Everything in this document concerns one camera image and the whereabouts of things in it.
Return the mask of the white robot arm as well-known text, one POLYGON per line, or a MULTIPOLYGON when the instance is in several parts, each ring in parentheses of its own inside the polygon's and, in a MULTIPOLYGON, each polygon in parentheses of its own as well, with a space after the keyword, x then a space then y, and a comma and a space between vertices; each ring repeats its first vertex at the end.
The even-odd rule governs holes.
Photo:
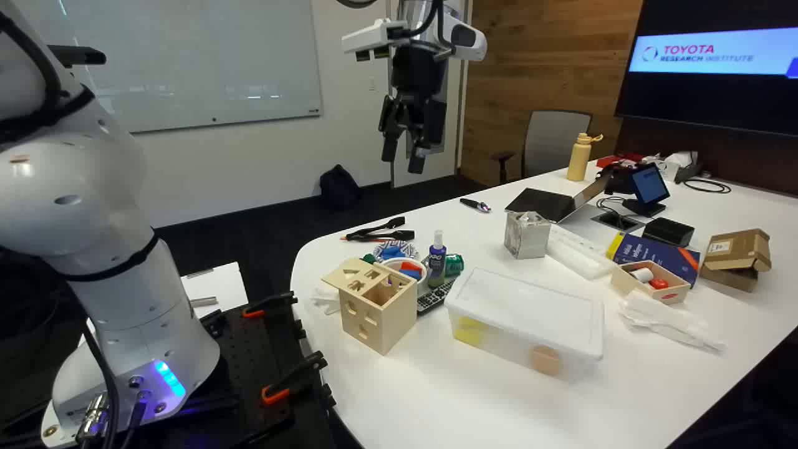
POLYGON ((174 417, 223 358, 141 210, 142 180, 134 137, 0 0, 0 247, 43 258, 86 311, 43 412, 47 449, 174 417))

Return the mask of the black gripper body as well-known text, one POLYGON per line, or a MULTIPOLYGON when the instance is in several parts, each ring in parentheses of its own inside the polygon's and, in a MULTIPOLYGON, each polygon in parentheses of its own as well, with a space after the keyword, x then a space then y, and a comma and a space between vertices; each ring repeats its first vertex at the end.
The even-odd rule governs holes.
POLYGON ((410 132, 410 106, 425 106, 427 144, 445 140, 446 99, 445 90, 446 63, 421 46, 399 46, 391 56, 389 95, 399 101, 402 132, 410 132))

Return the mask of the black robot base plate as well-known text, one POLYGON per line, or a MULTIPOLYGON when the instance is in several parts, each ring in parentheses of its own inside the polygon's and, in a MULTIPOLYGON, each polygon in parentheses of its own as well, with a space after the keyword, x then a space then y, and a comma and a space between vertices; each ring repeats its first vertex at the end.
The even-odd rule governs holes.
MULTIPOLYGON (((291 295, 268 297, 232 311, 209 311, 203 323, 223 347, 215 374, 183 412, 141 424, 116 449, 338 449, 339 424, 331 389, 319 378, 323 351, 304 351, 301 322, 291 295)), ((23 372, 3 394, 0 449, 45 449, 40 419, 55 378, 55 363, 78 338, 83 311, 60 297, 40 333, 26 333, 23 355, 45 367, 23 372)))

